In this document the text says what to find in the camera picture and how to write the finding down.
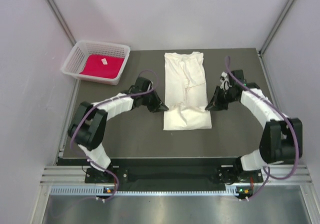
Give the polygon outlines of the white t shirt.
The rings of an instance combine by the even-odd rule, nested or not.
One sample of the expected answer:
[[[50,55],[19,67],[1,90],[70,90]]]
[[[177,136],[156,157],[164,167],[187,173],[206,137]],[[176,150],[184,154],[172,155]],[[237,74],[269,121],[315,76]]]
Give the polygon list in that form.
[[[165,53],[164,131],[211,129],[204,54]]]

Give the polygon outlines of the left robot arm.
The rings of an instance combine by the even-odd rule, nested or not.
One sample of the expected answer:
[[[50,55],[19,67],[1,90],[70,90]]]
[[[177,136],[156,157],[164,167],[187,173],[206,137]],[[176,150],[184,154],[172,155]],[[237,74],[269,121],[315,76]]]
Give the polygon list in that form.
[[[68,127],[70,146],[78,146],[84,157],[69,163],[76,166],[87,165],[96,171],[102,182],[119,179],[112,169],[111,158],[103,147],[106,124],[112,118],[145,106],[151,113],[166,112],[169,107],[158,96],[152,81],[137,77],[127,90],[98,102],[83,101]]]

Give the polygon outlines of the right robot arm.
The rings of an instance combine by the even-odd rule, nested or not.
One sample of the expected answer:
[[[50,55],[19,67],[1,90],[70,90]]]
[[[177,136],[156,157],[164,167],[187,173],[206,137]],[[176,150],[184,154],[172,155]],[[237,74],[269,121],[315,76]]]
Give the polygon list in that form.
[[[242,70],[222,72],[207,111],[227,110],[230,103],[240,102],[248,108],[263,128],[257,150],[238,157],[233,163],[236,180],[246,181],[252,171],[268,164],[293,161],[297,167],[302,152],[302,122],[289,118],[278,110],[256,83],[248,83]]]

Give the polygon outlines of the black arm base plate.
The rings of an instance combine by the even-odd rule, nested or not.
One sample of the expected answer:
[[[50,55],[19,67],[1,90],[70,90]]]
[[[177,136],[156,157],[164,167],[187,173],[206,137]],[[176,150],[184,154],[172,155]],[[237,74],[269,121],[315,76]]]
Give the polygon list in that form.
[[[235,158],[114,158],[107,168],[90,167],[86,183],[119,179],[121,187],[139,180],[204,180],[212,184],[261,183],[260,170],[243,171]]]

